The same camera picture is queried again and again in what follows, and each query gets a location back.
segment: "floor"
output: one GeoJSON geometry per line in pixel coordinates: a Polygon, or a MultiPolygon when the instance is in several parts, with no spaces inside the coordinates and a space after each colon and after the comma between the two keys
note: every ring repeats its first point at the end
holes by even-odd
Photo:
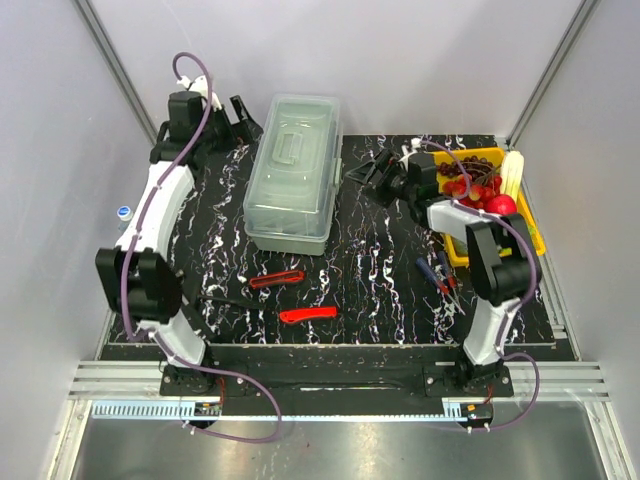
{"type": "MultiPolygon", "coordinates": [[[[399,150],[411,136],[346,136],[345,170],[381,148],[399,150]]],[[[433,136],[452,149],[495,146],[493,137],[433,136]]],[[[187,284],[208,294],[246,298],[264,311],[205,303],[210,343],[224,344],[452,344],[464,339],[476,297],[468,270],[456,269],[466,315],[438,294],[414,267],[416,258],[437,264],[440,235],[416,227],[404,205],[384,210],[371,204],[360,188],[345,181],[337,199],[333,228],[323,257],[258,251],[244,232],[242,200],[256,146],[212,157],[204,177],[180,213],[169,248],[169,262],[186,273],[187,284]],[[259,293],[247,279],[266,272],[300,268],[305,283],[259,293]],[[283,326],[279,309],[335,305],[335,320],[283,326]]],[[[552,329],[540,292],[514,321],[508,342],[552,345],[552,329]]],[[[125,343],[117,319],[110,346],[125,343]]]]}
{"type": "MultiPolygon", "coordinates": [[[[519,411],[515,405],[499,404],[496,408],[497,422],[513,418],[519,411]]],[[[586,414],[578,404],[540,404],[517,428],[489,435],[439,430],[443,427],[426,423],[289,423],[281,441],[247,445],[191,436],[179,422],[92,419],[73,478],[605,478],[586,414]]],[[[261,436],[269,434],[273,426],[221,422],[212,428],[261,436]]]]}

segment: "red box cutter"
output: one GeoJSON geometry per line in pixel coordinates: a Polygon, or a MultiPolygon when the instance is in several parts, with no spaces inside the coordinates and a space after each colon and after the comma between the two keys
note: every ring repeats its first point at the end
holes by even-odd
{"type": "Polygon", "coordinates": [[[249,280],[251,288],[267,288],[274,285],[286,285],[300,283],[304,280],[304,272],[302,270],[287,270],[286,272],[270,273],[253,277],[249,280]]]}
{"type": "Polygon", "coordinates": [[[335,318],[337,316],[337,307],[296,308],[295,310],[280,312],[280,321],[292,325],[294,323],[304,322],[305,320],[311,320],[312,318],[335,318]]]}

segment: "gray floor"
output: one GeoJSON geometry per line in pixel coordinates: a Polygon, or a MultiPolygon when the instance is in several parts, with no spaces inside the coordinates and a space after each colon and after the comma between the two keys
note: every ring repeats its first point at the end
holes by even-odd
{"type": "MultiPolygon", "coordinates": [[[[499,418],[517,413],[500,406],[499,418]]],[[[278,443],[190,436],[176,423],[90,420],[75,479],[602,479],[586,414],[540,404],[512,429],[467,436],[424,423],[287,424],[278,443]]],[[[265,423],[212,428],[247,436],[265,423]]]]}

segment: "clear plastic box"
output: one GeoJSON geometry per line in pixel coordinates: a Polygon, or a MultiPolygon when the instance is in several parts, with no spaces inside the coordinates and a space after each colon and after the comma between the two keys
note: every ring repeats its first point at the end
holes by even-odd
{"type": "Polygon", "coordinates": [[[244,197],[259,249],[322,255],[342,178],[336,98],[277,95],[244,197]]]}

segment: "bunch of grapes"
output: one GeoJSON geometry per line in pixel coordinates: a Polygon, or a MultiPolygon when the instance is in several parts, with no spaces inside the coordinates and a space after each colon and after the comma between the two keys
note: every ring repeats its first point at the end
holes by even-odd
{"type": "MultiPolygon", "coordinates": [[[[480,179],[481,177],[487,178],[489,173],[493,170],[493,165],[489,163],[486,158],[478,159],[477,156],[465,157],[462,160],[462,166],[466,172],[471,176],[473,181],[480,179]]],[[[457,163],[441,163],[438,165],[438,173],[447,178],[455,178],[462,172],[457,163]]]]}

